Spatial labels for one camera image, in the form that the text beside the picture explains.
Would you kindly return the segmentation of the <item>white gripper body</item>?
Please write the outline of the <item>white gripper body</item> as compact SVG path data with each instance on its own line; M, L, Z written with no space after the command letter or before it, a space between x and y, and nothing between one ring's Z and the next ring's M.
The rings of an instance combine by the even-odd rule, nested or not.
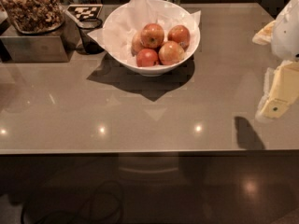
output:
M290 0L278 14L271 49L282 60L299 61L299 0Z

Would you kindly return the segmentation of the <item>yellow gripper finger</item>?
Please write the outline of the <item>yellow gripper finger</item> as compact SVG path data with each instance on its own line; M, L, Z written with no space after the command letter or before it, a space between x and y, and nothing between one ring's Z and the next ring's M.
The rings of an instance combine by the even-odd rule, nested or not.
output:
M283 61L264 75L263 97L255 118L270 122L282 117L299 98L299 62Z
M275 21L267 23L264 28L254 35L252 42L258 45L270 44L275 23Z

